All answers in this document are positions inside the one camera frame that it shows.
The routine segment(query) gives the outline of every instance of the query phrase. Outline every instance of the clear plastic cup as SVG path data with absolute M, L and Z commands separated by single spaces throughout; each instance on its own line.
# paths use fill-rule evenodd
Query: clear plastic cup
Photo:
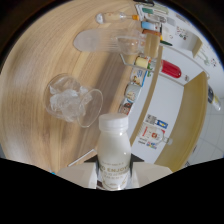
M 87 128 L 99 116 L 103 95 L 98 89 L 81 86 L 70 74 L 60 74 L 47 85 L 43 103 L 50 115 Z

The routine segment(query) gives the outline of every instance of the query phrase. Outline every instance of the lid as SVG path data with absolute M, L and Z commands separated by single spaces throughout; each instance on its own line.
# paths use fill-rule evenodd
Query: lid
M 133 19 L 133 20 L 139 20 L 139 16 L 138 16 L 138 15 L 133 15 L 133 16 L 132 16 L 132 19 Z
M 128 116 L 123 113 L 100 115 L 99 129 L 101 131 L 126 131 L 128 129 Z

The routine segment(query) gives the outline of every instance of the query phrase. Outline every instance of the yellow object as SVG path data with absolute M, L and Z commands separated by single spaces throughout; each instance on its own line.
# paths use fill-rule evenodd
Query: yellow object
M 148 60 L 145 59 L 145 58 L 138 57 L 135 61 L 135 65 L 137 65 L 139 67 L 147 68 L 148 67 Z
M 138 16 L 138 15 L 133 15 L 133 16 L 132 16 L 132 19 L 133 19 L 133 20 L 139 20 L 139 16 Z
M 151 58 L 157 58 L 160 44 L 160 37 L 151 33 L 146 34 L 146 43 L 144 55 Z

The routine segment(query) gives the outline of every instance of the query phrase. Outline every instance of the wooden surface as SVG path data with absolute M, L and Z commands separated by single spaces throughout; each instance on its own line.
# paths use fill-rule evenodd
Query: wooden surface
M 139 28 L 138 21 L 99 25 L 94 19 L 99 12 L 136 14 L 134 4 L 131 0 L 71 1 L 24 32 L 0 76 L 0 143 L 7 159 L 57 172 L 95 148 L 98 120 L 82 129 L 77 123 L 50 116 L 42 104 L 44 90 L 56 75 L 70 73 L 82 85 L 102 91 L 101 114 L 117 112 L 131 67 L 116 53 L 81 53 L 73 47 L 73 40 L 91 28 Z
M 157 82 L 157 78 L 158 78 L 158 75 L 159 75 L 160 64 L 161 64 L 161 59 L 162 59 L 162 51 L 163 51 L 163 47 L 159 46 L 158 58 L 157 58 L 157 62 L 156 62 L 155 71 L 153 73 L 152 83 L 151 83 L 151 86 L 149 88 L 148 95 L 147 95 L 146 101 L 144 103 L 144 106 L 142 108 L 142 112 L 140 114 L 140 117 L 138 119 L 138 122 L 137 122 L 137 124 L 135 126 L 135 129 L 132 133 L 132 136 L 130 138 L 131 145 L 133 145 L 133 143 L 135 141 L 135 138 L 138 135 L 138 132 L 139 132 L 139 130 L 141 128 L 141 125 L 144 121 L 145 115 L 147 113 L 149 104 L 150 104 L 151 99 L 152 99 L 152 95 L 153 95 L 153 92 L 154 92 L 154 89 L 155 89 L 155 86 L 156 86 L 156 82 Z
M 200 136 L 207 108 L 208 84 L 204 72 L 184 86 L 180 111 L 170 135 L 172 145 L 166 145 L 155 164 L 181 169 L 193 152 Z
M 195 58 L 200 51 L 201 47 L 203 46 L 203 43 L 201 39 L 198 37 L 196 44 L 194 45 L 194 48 L 192 50 L 193 58 Z

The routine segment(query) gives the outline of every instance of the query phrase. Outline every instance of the red object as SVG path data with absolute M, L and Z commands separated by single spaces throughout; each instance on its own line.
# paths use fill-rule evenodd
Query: red object
M 170 75 L 176 79 L 181 77 L 181 70 L 179 67 L 165 60 L 162 60 L 162 64 L 163 67 L 161 72 Z

